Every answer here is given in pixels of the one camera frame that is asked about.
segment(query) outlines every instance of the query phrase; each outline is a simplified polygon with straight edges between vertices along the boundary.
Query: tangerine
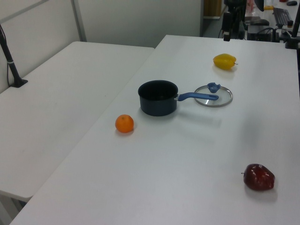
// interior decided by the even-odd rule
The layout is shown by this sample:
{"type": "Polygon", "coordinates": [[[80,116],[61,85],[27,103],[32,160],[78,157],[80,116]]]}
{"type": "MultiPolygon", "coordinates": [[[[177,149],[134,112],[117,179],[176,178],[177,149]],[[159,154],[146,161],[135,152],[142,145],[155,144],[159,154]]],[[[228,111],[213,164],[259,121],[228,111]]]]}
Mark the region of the tangerine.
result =
{"type": "Polygon", "coordinates": [[[118,131],[128,133],[133,130],[134,121],[129,115],[121,115],[116,119],[115,126],[118,131]]]}

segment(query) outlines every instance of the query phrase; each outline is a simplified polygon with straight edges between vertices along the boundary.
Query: saucepan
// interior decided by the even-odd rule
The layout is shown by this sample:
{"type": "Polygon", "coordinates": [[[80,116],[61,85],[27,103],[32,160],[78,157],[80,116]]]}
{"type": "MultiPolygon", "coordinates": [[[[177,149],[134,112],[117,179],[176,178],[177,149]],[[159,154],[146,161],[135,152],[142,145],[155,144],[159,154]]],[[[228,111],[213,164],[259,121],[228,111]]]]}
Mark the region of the saucepan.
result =
{"type": "Polygon", "coordinates": [[[177,101],[187,98],[217,100],[219,96],[188,92],[178,94],[178,87],[170,81],[149,81],[138,89],[141,109],[151,116],[166,116],[176,110],[177,101]]]}

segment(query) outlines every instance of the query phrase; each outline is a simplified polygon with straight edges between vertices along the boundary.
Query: black stand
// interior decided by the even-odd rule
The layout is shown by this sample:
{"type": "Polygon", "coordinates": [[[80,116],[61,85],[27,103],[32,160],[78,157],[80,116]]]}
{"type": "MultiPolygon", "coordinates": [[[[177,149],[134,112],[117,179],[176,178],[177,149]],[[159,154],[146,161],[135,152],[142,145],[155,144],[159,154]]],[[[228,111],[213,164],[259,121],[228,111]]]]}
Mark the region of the black stand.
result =
{"type": "Polygon", "coordinates": [[[285,43],[285,48],[298,49],[298,43],[300,42],[299,39],[297,39],[299,24],[300,24],[300,5],[298,6],[294,28],[292,30],[292,36],[285,43]]]}
{"type": "Polygon", "coordinates": [[[7,63],[9,65],[9,68],[10,68],[10,70],[11,70],[13,76],[14,76],[14,79],[15,79],[15,82],[11,85],[11,87],[20,88],[25,83],[27,83],[28,81],[21,79],[21,77],[19,76],[17,68],[15,67],[15,63],[13,61],[13,58],[10,54],[9,49],[8,49],[8,45],[6,43],[4,33],[2,33],[2,31],[0,31],[0,44],[1,44],[2,50],[4,52],[5,58],[7,60],[7,63]]]}

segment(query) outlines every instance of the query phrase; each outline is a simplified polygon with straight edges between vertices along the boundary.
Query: red apple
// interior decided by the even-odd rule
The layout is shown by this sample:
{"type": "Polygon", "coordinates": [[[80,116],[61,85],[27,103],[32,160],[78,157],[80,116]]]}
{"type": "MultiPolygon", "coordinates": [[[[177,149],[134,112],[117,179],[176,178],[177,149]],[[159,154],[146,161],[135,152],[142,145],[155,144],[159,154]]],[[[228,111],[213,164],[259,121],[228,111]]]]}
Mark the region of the red apple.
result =
{"type": "Polygon", "coordinates": [[[250,164],[244,172],[244,183],[255,191],[270,190],[274,187],[275,176],[265,166],[250,164]]]}

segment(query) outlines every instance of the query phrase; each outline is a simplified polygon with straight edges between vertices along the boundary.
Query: yellow bell pepper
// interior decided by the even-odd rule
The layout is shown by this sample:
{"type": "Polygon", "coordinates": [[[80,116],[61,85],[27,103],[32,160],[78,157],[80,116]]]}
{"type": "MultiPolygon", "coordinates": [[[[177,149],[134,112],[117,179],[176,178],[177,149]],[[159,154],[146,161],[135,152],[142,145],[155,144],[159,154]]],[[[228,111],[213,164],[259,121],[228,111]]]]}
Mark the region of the yellow bell pepper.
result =
{"type": "Polygon", "coordinates": [[[235,65],[236,58],[232,55],[224,53],[217,55],[213,61],[218,68],[229,70],[235,65]]]}

